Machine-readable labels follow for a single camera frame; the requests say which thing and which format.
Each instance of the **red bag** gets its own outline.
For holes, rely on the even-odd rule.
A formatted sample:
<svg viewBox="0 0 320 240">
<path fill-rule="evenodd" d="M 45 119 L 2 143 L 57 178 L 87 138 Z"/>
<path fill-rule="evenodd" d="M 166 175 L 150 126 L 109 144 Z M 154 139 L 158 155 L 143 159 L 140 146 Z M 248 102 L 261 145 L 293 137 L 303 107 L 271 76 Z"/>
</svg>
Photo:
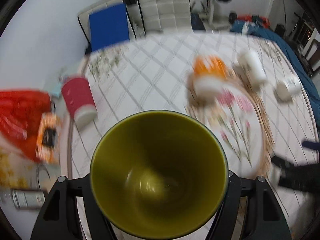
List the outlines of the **red bag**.
<svg viewBox="0 0 320 240">
<path fill-rule="evenodd" d="M 39 162 L 36 139 L 42 114 L 51 111 L 48 93 L 36 90 L 0 91 L 0 133 L 21 149 L 25 157 Z"/>
<path fill-rule="evenodd" d="M 265 27 L 266 29 L 270 28 L 269 19 L 266 18 L 266 17 L 261 17 L 261 16 L 259 16 L 259 17 L 260 17 L 261 20 L 262 20 L 263 27 Z M 239 15 L 239 16 L 237 17 L 237 20 L 253 22 L 253 21 L 252 21 L 252 15 Z"/>
</svg>

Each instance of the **bowl rim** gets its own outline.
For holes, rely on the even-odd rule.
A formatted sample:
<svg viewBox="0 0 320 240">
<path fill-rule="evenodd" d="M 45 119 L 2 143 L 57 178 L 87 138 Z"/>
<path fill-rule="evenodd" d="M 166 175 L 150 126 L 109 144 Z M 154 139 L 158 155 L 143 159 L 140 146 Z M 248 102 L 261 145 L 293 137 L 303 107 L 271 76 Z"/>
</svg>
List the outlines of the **bowl rim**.
<svg viewBox="0 0 320 240">
<path fill-rule="evenodd" d="M 223 188 L 223 194 L 221 194 L 220 198 L 219 198 L 219 201 L 218 201 L 218 205 L 215 209 L 213 209 L 210 214 L 208 216 L 206 216 L 204 219 L 202 219 L 200 222 L 197 223 L 197 225 L 195 225 L 192 229 L 190 230 L 185 230 L 183 232 L 180 232 L 179 234 L 175 234 L 175 235 L 168 235 L 167 237 L 154 237 L 154 236 L 148 236 L 148 235 L 140 235 L 140 234 L 137 234 L 137 233 L 134 233 L 134 232 L 131 232 L 125 228 L 123 228 L 121 225 L 119 225 L 118 223 L 116 223 L 112 218 L 110 218 L 106 213 L 105 211 L 103 210 L 102 206 L 100 205 L 99 203 L 99 200 L 96 196 L 96 193 L 95 191 L 93 190 L 93 186 L 92 186 L 92 176 L 91 176 L 91 170 L 92 170 L 92 165 L 93 165 L 93 162 L 94 162 L 94 159 L 95 159 L 95 156 L 96 156 L 96 153 L 97 153 L 97 149 L 99 148 L 99 146 L 101 145 L 102 141 L 104 140 L 104 138 L 112 132 L 112 130 L 116 129 L 118 126 L 120 126 L 122 123 L 124 123 L 125 121 L 127 121 L 128 119 L 132 119 L 132 118 L 135 118 L 137 116 L 140 116 L 140 115 L 145 115 L 145 114 L 149 114 L 149 113 L 162 113 L 162 114 L 173 114 L 173 115 L 177 115 L 177 116 L 180 116 L 180 117 L 183 117 L 183 118 L 186 118 L 188 119 L 189 121 L 192 121 L 194 122 L 195 124 L 197 125 L 200 125 L 202 128 L 204 128 L 207 132 L 209 132 L 209 134 L 213 137 L 213 139 L 215 140 L 215 142 L 218 144 L 218 147 L 220 148 L 221 150 L 221 153 L 222 153 L 222 158 L 223 158 L 223 162 L 224 162 L 224 165 L 225 165 L 225 185 L 224 185 L 224 188 Z M 201 122 L 199 122 L 198 120 L 186 115 L 186 114 L 182 114 L 182 113 L 179 113 L 179 112 L 176 112 L 176 111 L 170 111 L 170 110 L 148 110 L 148 111 L 142 111 L 142 112 L 139 112 L 139 113 L 135 113 L 135 114 L 132 114 L 132 115 L 129 115 L 128 117 L 120 120 L 119 122 L 117 122 L 114 126 L 112 126 L 103 136 L 102 138 L 100 139 L 99 143 L 97 144 L 94 152 L 93 152 L 93 155 L 92 155 L 92 159 L 91 159 L 91 163 L 90 163 L 90 172 L 89 172 L 89 176 L 90 176 L 90 189 L 91 189 L 91 192 L 93 194 L 93 197 L 94 197 L 94 200 L 95 202 L 97 203 L 100 211 L 102 212 L 102 214 L 106 217 L 106 219 L 111 222 L 115 227 L 117 227 L 118 229 L 120 229 L 121 231 L 131 235 L 131 236 L 135 236 L 135 237 L 138 237 L 138 238 L 141 238 L 141 239 L 150 239 L 150 240 L 169 240 L 169 239 L 176 239 L 176 238 L 180 238 L 180 237 L 183 237 L 183 236 L 186 236 L 188 234 L 191 234 L 192 232 L 195 232 L 196 230 L 198 230 L 199 228 L 201 228 L 202 226 L 204 226 L 212 217 L 213 215 L 217 212 L 217 210 L 220 208 L 220 206 L 222 205 L 222 202 L 226 196 L 226 193 L 227 193 L 227 190 L 228 190 L 228 184 L 229 184 L 229 176 L 228 176 L 228 161 L 227 161 L 227 157 L 226 157 L 226 154 L 223 150 L 223 147 L 221 145 L 221 143 L 219 142 L 219 140 L 217 139 L 217 137 L 214 135 L 214 133 L 208 128 L 206 127 L 204 124 L 202 124 Z"/>
</svg>

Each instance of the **green bowl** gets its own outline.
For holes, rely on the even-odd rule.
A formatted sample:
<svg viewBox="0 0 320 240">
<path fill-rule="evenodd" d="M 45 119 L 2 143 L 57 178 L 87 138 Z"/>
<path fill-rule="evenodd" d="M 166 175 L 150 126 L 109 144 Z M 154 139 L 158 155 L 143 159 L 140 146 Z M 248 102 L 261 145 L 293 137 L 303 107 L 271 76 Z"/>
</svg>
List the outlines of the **green bowl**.
<svg viewBox="0 0 320 240">
<path fill-rule="evenodd" d="M 184 114 L 147 111 L 120 121 L 95 149 L 94 198 L 119 229 L 173 239 L 204 225 L 219 208 L 228 165 L 217 138 Z"/>
</svg>

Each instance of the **screw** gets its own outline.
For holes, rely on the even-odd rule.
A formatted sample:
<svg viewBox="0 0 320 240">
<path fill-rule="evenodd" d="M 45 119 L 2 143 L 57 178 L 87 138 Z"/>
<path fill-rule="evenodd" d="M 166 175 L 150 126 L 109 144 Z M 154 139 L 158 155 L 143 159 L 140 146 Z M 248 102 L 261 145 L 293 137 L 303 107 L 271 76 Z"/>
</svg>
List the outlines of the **screw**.
<svg viewBox="0 0 320 240">
<path fill-rule="evenodd" d="M 263 177 L 263 176 L 258 176 L 258 181 L 260 181 L 260 182 L 265 182 L 266 179 L 265 179 L 265 177 Z"/>
<path fill-rule="evenodd" d="M 66 176 L 60 176 L 58 178 L 58 182 L 64 182 L 66 180 Z"/>
</svg>

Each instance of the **white container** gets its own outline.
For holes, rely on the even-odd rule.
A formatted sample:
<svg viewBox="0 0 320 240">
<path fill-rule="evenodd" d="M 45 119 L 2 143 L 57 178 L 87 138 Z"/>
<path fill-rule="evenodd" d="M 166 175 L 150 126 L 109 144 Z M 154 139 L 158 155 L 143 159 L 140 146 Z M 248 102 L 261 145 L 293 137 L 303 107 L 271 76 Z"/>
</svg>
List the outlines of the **white container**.
<svg viewBox="0 0 320 240">
<path fill-rule="evenodd" d="M 244 69 L 251 86 L 257 87 L 267 83 L 267 76 L 263 70 L 259 54 L 255 50 L 246 50 L 238 54 L 239 65 Z"/>
<path fill-rule="evenodd" d="M 301 82 L 295 75 L 279 80 L 276 84 L 276 93 L 282 101 L 292 100 L 292 96 L 301 92 Z"/>
<path fill-rule="evenodd" d="M 74 119 L 79 130 L 92 122 L 98 116 L 97 108 L 93 105 L 81 106 L 75 112 Z"/>
<path fill-rule="evenodd" d="M 193 81 L 196 96 L 207 103 L 215 102 L 215 98 L 222 93 L 223 86 L 223 81 L 213 75 L 199 76 Z"/>
</svg>

